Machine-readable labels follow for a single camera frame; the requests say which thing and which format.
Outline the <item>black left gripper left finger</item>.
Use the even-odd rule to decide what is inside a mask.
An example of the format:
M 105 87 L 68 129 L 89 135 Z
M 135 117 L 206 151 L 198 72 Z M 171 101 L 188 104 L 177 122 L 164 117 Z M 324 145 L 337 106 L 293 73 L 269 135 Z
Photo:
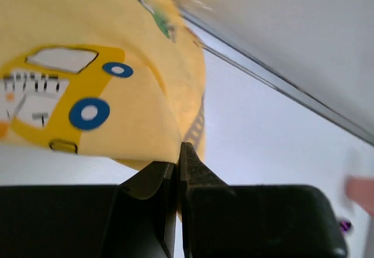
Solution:
M 152 162 L 119 185 L 119 252 L 124 257 L 173 257 L 175 165 Z

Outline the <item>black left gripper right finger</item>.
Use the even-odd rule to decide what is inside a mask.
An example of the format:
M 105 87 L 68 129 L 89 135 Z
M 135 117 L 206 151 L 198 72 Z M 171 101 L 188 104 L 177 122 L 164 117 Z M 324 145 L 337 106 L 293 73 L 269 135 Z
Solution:
M 191 143 L 182 143 L 179 157 L 179 213 L 185 257 L 213 257 L 227 246 L 228 204 L 236 197 L 198 157 Z

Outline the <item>yellow car-print cloth placemat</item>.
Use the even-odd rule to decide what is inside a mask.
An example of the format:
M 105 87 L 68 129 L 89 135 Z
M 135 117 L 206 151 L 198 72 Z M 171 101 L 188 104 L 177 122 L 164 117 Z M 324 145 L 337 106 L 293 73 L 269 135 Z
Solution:
M 203 45 L 173 0 L 1 0 L 1 142 L 141 170 L 205 156 Z

